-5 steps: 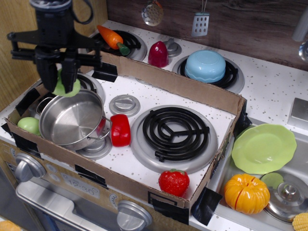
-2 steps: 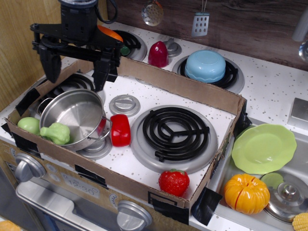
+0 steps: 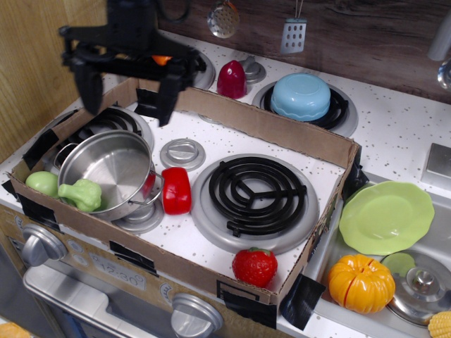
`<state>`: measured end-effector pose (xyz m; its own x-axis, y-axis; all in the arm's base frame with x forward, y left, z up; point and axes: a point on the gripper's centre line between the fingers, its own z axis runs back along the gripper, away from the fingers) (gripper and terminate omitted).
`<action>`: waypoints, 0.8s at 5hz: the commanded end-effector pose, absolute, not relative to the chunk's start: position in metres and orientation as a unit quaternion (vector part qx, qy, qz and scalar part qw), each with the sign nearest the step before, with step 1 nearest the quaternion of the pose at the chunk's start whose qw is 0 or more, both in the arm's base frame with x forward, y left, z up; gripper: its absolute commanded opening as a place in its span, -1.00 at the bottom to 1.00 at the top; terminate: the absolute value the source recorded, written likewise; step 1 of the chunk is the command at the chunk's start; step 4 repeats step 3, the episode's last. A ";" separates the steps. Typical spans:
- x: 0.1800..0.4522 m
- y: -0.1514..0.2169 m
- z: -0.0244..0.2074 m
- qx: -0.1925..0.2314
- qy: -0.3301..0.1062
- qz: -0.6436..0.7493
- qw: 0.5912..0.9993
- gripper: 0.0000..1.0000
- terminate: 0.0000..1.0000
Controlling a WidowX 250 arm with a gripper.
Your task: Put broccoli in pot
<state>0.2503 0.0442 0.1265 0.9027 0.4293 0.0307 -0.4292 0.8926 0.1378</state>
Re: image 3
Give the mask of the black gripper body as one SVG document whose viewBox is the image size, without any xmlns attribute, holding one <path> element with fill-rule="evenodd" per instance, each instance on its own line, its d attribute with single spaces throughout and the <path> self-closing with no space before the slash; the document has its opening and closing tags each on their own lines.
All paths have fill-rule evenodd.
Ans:
<svg viewBox="0 0 451 338">
<path fill-rule="evenodd" d="M 60 27 L 64 40 L 63 64 L 74 74 L 76 65 L 91 65 L 101 73 L 138 77 L 138 64 L 124 61 L 125 56 L 172 56 L 192 62 L 197 51 L 164 37 L 158 19 L 181 23 L 190 12 L 190 2 L 178 18 L 170 18 L 162 1 L 107 1 L 107 22 L 101 26 Z M 142 78 L 150 79 L 149 66 Z"/>
</svg>

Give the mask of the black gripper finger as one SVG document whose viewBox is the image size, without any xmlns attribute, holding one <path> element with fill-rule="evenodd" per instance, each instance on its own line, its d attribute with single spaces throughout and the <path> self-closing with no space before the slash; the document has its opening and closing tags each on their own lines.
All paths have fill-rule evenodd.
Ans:
<svg viewBox="0 0 451 338">
<path fill-rule="evenodd" d="M 181 75 L 168 75 L 162 79 L 157 99 L 159 126 L 167 125 L 178 100 L 179 92 L 183 90 Z"/>
<path fill-rule="evenodd" d="M 97 115 L 103 96 L 101 74 L 91 65 L 76 65 L 74 78 L 85 109 L 92 115 Z"/>
</svg>

